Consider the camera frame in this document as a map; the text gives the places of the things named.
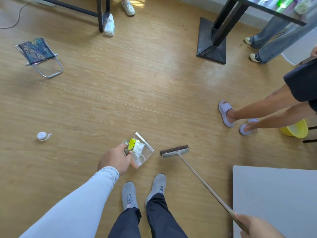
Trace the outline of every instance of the person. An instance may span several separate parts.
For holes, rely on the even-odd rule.
[[[253,62],[264,64],[281,54],[295,42],[317,27],[317,6],[312,7],[307,14],[303,15],[303,20],[307,22],[305,26],[293,24],[288,30],[270,41],[272,37],[282,31],[291,22],[273,16],[267,25],[257,35],[246,37],[244,42],[255,49],[259,49],[257,53],[251,53],[250,59]]]
[[[128,169],[131,152],[126,156],[121,144],[101,157],[97,173],[85,184],[53,206],[33,224],[20,238],[93,238],[97,232],[105,202],[120,176]],[[152,237],[185,238],[184,231],[168,210],[164,192],[166,176],[158,174],[146,199],[146,216]],[[119,215],[109,233],[109,238],[140,238],[138,224],[141,213],[132,182],[122,189],[124,211]],[[238,220],[249,229],[249,235],[241,232],[242,238],[283,238],[271,224],[256,217],[238,215]]]
[[[317,45],[311,56],[317,57]],[[317,112],[317,59],[313,59],[287,73],[285,84],[266,98],[234,110],[226,101],[218,106],[223,122],[233,127],[240,119],[249,119],[240,126],[242,135],[249,135],[258,128],[282,128],[299,122]],[[271,115],[281,109],[286,111]]]
[[[135,10],[129,0],[121,0],[121,5],[128,16],[134,16]]]

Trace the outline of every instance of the broom handle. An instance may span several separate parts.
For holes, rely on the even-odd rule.
[[[197,176],[197,178],[204,184],[204,186],[209,190],[209,192],[218,200],[218,202],[226,209],[226,211],[229,213],[229,215],[232,217],[232,219],[237,223],[237,225],[247,232],[249,234],[249,229],[241,222],[239,221],[236,216],[235,212],[229,205],[227,205],[221,198],[220,196],[206,183],[206,181],[197,174],[197,172],[190,166],[190,164],[187,163],[187,161],[182,157],[180,153],[178,153],[180,158],[184,161],[184,163],[188,166],[188,168],[191,169],[191,171]]]

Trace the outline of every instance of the navy trousers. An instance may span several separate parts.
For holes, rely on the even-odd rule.
[[[149,200],[146,216],[152,238],[188,238],[169,212],[164,195],[157,193]],[[126,209],[117,218],[108,238],[141,238],[138,227],[141,217],[138,208]]]

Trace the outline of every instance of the glass tabletop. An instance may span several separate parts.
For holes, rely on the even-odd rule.
[[[295,1],[293,1],[285,9],[277,5],[277,2],[279,0],[236,0],[236,1],[243,2],[250,7],[254,7],[256,9],[278,16],[280,18],[299,24],[301,26],[306,25],[306,22],[301,19],[301,15],[298,15],[296,12],[294,12],[294,7],[297,4],[297,2]]]

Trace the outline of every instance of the light blue sleeve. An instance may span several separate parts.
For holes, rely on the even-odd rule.
[[[119,179],[117,169],[107,166],[53,206],[20,238],[93,238],[103,207]]]

